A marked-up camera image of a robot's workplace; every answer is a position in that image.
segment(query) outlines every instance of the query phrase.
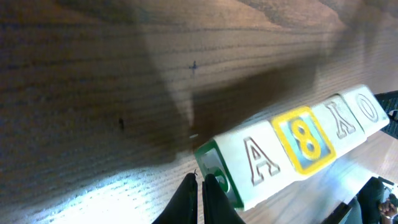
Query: yellow square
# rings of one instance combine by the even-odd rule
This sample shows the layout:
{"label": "yellow square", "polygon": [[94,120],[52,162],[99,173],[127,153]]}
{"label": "yellow square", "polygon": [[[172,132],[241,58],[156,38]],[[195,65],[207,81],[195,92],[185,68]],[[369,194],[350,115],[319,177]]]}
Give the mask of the yellow square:
{"label": "yellow square", "polygon": [[312,175],[336,159],[336,152],[311,108],[302,106],[275,117],[272,126],[299,174]]}

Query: embossed letter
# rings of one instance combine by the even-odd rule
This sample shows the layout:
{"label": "embossed letter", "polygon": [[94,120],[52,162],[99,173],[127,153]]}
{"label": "embossed letter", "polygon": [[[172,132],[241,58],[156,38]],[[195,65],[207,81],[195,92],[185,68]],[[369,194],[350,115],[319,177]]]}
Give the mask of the embossed letter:
{"label": "embossed letter", "polygon": [[280,172],[280,167],[267,157],[251,137],[247,137],[243,141],[246,146],[246,153],[248,154],[253,186],[264,181],[264,174],[260,171],[262,166],[268,166],[268,173],[271,176]]}
{"label": "embossed letter", "polygon": [[326,104],[325,106],[330,110],[333,117],[335,117],[338,138],[343,139],[344,137],[347,136],[347,133],[351,134],[351,133],[355,132],[355,127],[352,124],[349,124],[348,121],[344,120],[340,116],[340,114],[336,108],[335,102],[330,102],[330,103]]}
{"label": "embossed letter", "polygon": [[362,113],[369,118],[369,120],[373,122],[379,121],[379,115],[377,115],[377,111],[374,108],[373,104],[370,102],[366,96],[362,94],[358,94],[356,96],[356,103],[358,104],[359,108],[361,109]]}

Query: wooden table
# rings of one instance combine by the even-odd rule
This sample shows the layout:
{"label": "wooden table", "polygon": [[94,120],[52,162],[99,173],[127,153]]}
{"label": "wooden table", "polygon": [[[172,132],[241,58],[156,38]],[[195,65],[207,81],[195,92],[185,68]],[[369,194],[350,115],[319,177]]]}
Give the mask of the wooden table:
{"label": "wooden table", "polygon": [[[397,89],[394,1],[2,6],[1,223],[149,223],[214,134],[359,83]],[[398,181],[396,144],[376,133],[239,214],[247,223],[319,223],[370,175]],[[201,190],[198,198],[203,223]]]}

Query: row of blocks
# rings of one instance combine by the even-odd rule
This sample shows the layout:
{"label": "row of blocks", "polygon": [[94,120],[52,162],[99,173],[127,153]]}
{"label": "row of blocks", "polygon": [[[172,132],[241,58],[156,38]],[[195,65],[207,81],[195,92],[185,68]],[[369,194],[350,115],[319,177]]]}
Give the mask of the row of blocks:
{"label": "row of blocks", "polygon": [[389,118],[365,85],[215,136],[195,153],[235,208],[248,210],[365,142]]}

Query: green block edge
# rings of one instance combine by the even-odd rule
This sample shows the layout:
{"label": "green block edge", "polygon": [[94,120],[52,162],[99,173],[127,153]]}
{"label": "green block edge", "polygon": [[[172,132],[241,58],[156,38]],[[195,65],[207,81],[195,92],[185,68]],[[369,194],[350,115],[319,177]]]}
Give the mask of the green block edge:
{"label": "green block edge", "polygon": [[204,153],[212,150],[213,148],[216,149],[217,154],[218,154],[218,156],[220,158],[221,164],[223,165],[224,170],[226,172],[227,178],[230,180],[232,189],[235,192],[235,196],[236,196],[237,202],[233,202],[232,206],[234,208],[243,208],[242,199],[241,199],[241,197],[239,195],[239,192],[238,192],[238,190],[237,190],[237,188],[235,186],[235,183],[234,183],[234,181],[232,179],[231,173],[229,173],[228,167],[225,164],[224,158],[221,155],[220,149],[218,148],[218,145],[217,145],[217,143],[216,143],[216,141],[214,139],[212,139],[212,140],[206,142],[204,145],[200,146],[195,152],[195,159],[197,160],[197,163],[199,165],[200,172],[203,174],[203,178],[205,178],[205,176],[207,175],[207,172],[206,172],[206,169],[204,168],[204,166],[202,165],[202,163],[200,162],[199,157],[201,155],[203,155]]}

